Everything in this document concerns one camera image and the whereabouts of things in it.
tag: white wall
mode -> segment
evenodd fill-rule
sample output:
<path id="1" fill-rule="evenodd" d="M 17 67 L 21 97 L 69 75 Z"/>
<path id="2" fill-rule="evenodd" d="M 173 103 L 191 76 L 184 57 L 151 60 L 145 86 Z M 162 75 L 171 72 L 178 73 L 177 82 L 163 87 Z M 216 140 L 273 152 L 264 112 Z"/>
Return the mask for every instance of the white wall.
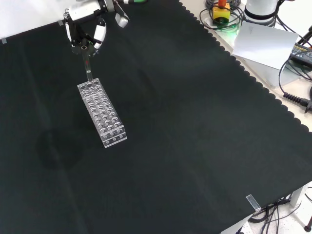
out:
<path id="1" fill-rule="evenodd" d="M 63 19 L 75 0 L 0 0 L 0 38 Z"/>

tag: black cloth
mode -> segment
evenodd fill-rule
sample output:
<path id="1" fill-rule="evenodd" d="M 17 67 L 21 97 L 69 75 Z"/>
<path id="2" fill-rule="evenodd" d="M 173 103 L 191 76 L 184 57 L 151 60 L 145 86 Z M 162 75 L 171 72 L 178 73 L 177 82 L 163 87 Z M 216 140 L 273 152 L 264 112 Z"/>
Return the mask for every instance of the black cloth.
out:
<path id="1" fill-rule="evenodd" d="M 124 10 L 91 60 L 128 137 L 107 149 L 64 26 L 0 46 L 2 234 L 216 234 L 312 180 L 307 127 L 178 1 Z"/>

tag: white paper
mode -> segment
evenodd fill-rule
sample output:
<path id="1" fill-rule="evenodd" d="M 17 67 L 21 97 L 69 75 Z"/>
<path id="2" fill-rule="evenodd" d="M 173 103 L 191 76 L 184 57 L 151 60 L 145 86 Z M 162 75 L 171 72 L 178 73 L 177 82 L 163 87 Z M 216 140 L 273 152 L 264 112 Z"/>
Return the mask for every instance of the white paper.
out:
<path id="1" fill-rule="evenodd" d="M 235 39 L 233 54 L 280 69 L 289 58 L 298 34 L 243 22 Z"/>

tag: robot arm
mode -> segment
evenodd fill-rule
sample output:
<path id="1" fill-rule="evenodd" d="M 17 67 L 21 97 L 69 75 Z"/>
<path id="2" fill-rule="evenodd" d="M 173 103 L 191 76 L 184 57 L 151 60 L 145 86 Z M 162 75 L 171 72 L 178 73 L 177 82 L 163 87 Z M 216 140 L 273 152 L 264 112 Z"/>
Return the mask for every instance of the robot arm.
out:
<path id="1" fill-rule="evenodd" d="M 106 36 L 106 23 L 100 14 L 113 11 L 116 12 L 115 19 L 118 25 L 124 28 L 129 22 L 129 17 L 122 10 L 117 1 L 89 0 L 85 2 L 78 2 L 65 12 L 64 18 L 66 33 L 75 54 L 79 54 L 81 52 L 80 47 L 82 46 L 81 43 L 84 39 L 86 39 L 86 46 L 89 47 L 89 54 L 93 54 L 94 56 L 98 52 Z M 83 31 L 79 23 L 94 17 L 96 17 L 97 25 L 94 37 L 91 37 Z"/>
<path id="2" fill-rule="evenodd" d="M 243 18 L 247 22 L 273 27 L 275 15 L 284 1 L 286 0 L 247 0 Z"/>

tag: cable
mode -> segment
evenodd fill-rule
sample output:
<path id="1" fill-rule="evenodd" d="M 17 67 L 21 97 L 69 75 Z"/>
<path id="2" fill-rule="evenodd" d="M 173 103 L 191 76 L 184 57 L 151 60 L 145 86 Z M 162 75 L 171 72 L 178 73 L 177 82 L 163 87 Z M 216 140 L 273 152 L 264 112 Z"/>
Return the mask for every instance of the cable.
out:
<path id="1" fill-rule="evenodd" d="M 288 27 L 281 19 L 280 17 L 277 15 L 276 16 L 277 20 L 280 22 L 280 24 L 283 26 L 283 28 L 288 31 L 286 28 L 288 28 L 290 31 L 292 31 L 293 33 L 296 33 L 293 29 L 291 29 L 290 27 Z M 305 43 L 307 43 L 309 46 L 312 46 L 312 44 L 310 44 L 306 39 L 304 39 L 302 36 L 299 35 L 299 37 L 304 40 Z"/>
<path id="2" fill-rule="evenodd" d="M 307 194 L 304 194 L 304 195 L 307 197 L 307 199 L 308 199 L 310 202 L 312 202 L 312 199 L 309 198 Z"/>
<path id="3" fill-rule="evenodd" d="M 279 211 L 278 211 L 278 205 L 277 205 L 276 209 L 277 209 L 277 227 L 276 227 L 276 234 L 278 234 L 278 228 L 279 228 Z"/>
<path id="4" fill-rule="evenodd" d="M 297 55 L 300 55 L 300 54 L 303 54 L 303 53 L 306 53 L 306 52 L 308 52 L 308 51 L 301 51 L 301 52 L 299 52 L 299 53 L 296 53 L 296 54 L 294 54 L 294 55 L 291 55 L 291 56 L 284 62 L 284 64 L 282 65 L 281 69 L 279 69 L 279 73 L 278 73 L 278 85 L 279 85 L 279 88 L 281 89 L 281 91 L 282 91 L 284 94 L 286 94 L 286 92 L 283 90 L 283 88 L 282 88 L 282 86 L 281 86 L 281 73 L 282 73 L 282 70 L 283 70 L 284 66 L 286 65 L 286 63 L 287 63 L 289 60 L 291 60 L 292 57 L 297 56 Z"/>
<path id="5" fill-rule="evenodd" d="M 287 64 L 288 64 L 290 67 L 292 67 L 293 70 L 294 70 L 296 73 L 295 73 L 294 71 L 290 70 L 288 67 L 286 67 L 288 70 L 290 70 L 291 72 L 293 72 L 293 73 L 295 73 L 295 74 L 297 74 L 297 75 L 303 77 L 303 78 L 306 79 L 306 80 L 312 81 L 312 78 L 303 70 L 303 68 L 301 68 L 301 70 L 302 70 L 303 73 L 305 73 L 305 74 L 307 75 L 307 77 L 305 77 L 305 76 L 302 75 L 300 72 L 298 72 L 298 70 L 295 69 L 295 67 L 294 67 L 289 61 L 287 62 Z"/>
<path id="6" fill-rule="evenodd" d="M 273 24 L 273 28 L 275 28 L 276 25 L 276 17 L 279 11 L 279 7 L 284 3 L 285 0 L 278 0 L 277 5 L 276 5 L 276 9 L 275 9 L 275 13 L 274 13 L 274 24 Z"/>
<path id="7" fill-rule="evenodd" d="M 266 231 L 266 233 L 268 233 L 268 230 L 269 230 L 269 219 L 270 219 L 270 220 L 272 219 L 272 216 L 273 216 L 273 213 L 275 212 L 275 210 L 276 210 L 276 207 L 274 206 L 274 209 L 273 209 L 272 213 L 269 214 L 268 218 L 265 220 L 265 223 L 264 223 L 264 225 L 263 225 L 262 228 L 261 228 L 261 234 L 263 234 L 263 232 L 264 232 L 266 226 L 267 226 L 267 231 Z"/>
<path id="8" fill-rule="evenodd" d="M 299 206 L 298 206 L 296 209 L 294 209 L 290 214 L 286 215 L 285 217 L 280 218 L 279 220 L 284 219 L 284 218 L 290 216 L 292 213 L 294 213 L 296 210 L 298 210 L 299 207 L 301 206 L 301 203 L 300 203 Z"/>
<path id="9" fill-rule="evenodd" d="M 265 215 L 264 215 L 263 218 L 260 218 L 260 219 L 254 218 L 255 216 L 258 216 L 258 215 L 262 214 L 263 212 L 265 212 Z M 264 208 L 264 210 L 260 211 L 259 213 L 254 214 L 248 221 L 251 222 L 251 223 L 261 223 L 264 220 L 266 220 L 268 218 L 268 216 L 269 216 L 269 207 L 266 206 Z"/>
<path id="10" fill-rule="evenodd" d="M 277 204 L 276 207 L 274 207 L 274 209 L 273 209 L 273 211 L 272 211 L 272 214 L 271 214 L 270 221 L 267 223 L 267 224 L 268 224 L 268 227 L 267 227 L 267 232 L 266 232 L 266 234 L 268 234 L 268 232 L 269 232 L 270 222 L 271 222 L 271 220 L 272 220 L 273 214 L 274 214 L 275 210 L 277 209 L 277 207 L 278 207 L 278 204 Z"/>
<path id="11" fill-rule="evenodd" d="M 312 80 L 312 78 L 310 77 L 310 75 L 303 69 L 303 67 L 301 68 L 302 72 L 308 77 L 308 80 Z"/>
<path id="12" fill-rule="evenodd" d="M 221 23 L 221 22 L 218 22 L 216 20 L 213 19 L 213 16 L 212 16 L 212 8 L 217 6 L 217 2 L 216 3 L 213 3 L 211 4 L 209 7 L 207 7 L 206 9 L 202 10 L 200 13 L 199 13 L 199 19 L 200 19 L 200 22 L 208 29 L 212 29 L 212 30 L 221 30 L 221 29 L 224 29 L 224 28 L 234 28 L 234 27 L 237 27 L 241 22 L 242 22 L 242 19 L 243 19 L 243 10 L 240 9 L 238 6 L 236 5 L 233 5 L 233 4 L 230 4 L 230 9 L 227 8 L 227 7 L 223 7 L 223 6 L 218 6 L 220 9 L 226 9 L 228 10 L 231 14 L 235 15 L 236 18 L 229 21 L 228 23 Z M 238 14 L 236 12 L 234 12 L 233 10 L 231 10 L 231 7 L 233 9 L 236 9 L 238 11 Z M 202 20 L 202 13 L 205 12 L 205 11 L 208 11 L 209 12 L 209 16 L 210 18 L 212 19 L 213 23 L 215 23 L 217 25 L 217 27 L 211 27 L 209 25 L 207 25 L 206 23 L 203 22 Z"/>
<path id="13" fill-rule="evenodd" d="M 69 9 L 68 8 L 66 8 L 65 9 L 65 12 L 64 12 L 64 14 L 63 14 L 63 17 L 64 17 L 64 20 L 67 20 L 69 17 L 70 17 L 70 15 L 69 15 Z"/>

